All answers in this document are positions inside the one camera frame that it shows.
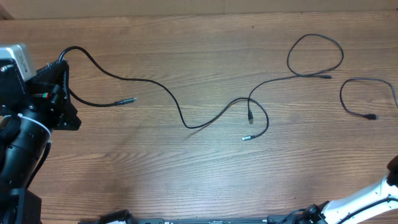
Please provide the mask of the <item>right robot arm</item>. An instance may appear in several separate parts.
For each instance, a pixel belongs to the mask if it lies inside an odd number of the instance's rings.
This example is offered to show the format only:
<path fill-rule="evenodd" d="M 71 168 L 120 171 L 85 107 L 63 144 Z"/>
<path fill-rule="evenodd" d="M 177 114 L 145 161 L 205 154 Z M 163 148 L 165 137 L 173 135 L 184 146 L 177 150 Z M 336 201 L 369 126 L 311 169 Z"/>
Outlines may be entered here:
<path fill-rule="evenodd" d="M 360 223 L 397 209 L 397 158 L 387 165 L 388 174 L 378 182 L 340 200 L 307 207 L 295 223 Z"/>

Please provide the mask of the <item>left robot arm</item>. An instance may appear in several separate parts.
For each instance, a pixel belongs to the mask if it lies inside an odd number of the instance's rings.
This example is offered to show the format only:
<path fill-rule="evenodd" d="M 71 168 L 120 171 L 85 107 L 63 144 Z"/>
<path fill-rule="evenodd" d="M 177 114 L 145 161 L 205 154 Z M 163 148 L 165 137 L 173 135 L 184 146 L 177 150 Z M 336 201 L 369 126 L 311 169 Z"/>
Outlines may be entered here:
<path fill-rule="evenodd" d="M 14 60 L 1 65 L 1 223 L 40 223 L 42 200 L 29 185 L 49 154 L 52 132 L 81 125 L 69 65 L 51 63 L 27 81 Z"/>

